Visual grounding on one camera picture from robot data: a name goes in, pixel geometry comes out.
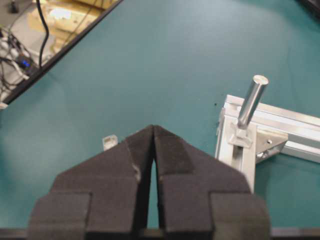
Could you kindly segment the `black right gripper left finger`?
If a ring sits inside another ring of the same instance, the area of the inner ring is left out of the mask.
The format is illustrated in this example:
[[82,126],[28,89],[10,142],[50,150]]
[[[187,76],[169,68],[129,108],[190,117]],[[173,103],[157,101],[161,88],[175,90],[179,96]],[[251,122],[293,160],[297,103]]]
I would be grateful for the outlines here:
[[153,127],[59,173],[31,212],[30,240],[135,240],[147,225]]

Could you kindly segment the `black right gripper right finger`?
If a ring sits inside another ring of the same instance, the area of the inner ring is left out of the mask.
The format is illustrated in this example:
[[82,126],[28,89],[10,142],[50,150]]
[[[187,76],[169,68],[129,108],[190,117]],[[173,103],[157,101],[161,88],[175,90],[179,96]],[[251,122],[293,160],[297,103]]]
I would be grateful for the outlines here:
[[270,217],[238,170],[154,127],[159,204],[168,240],[268,240]]

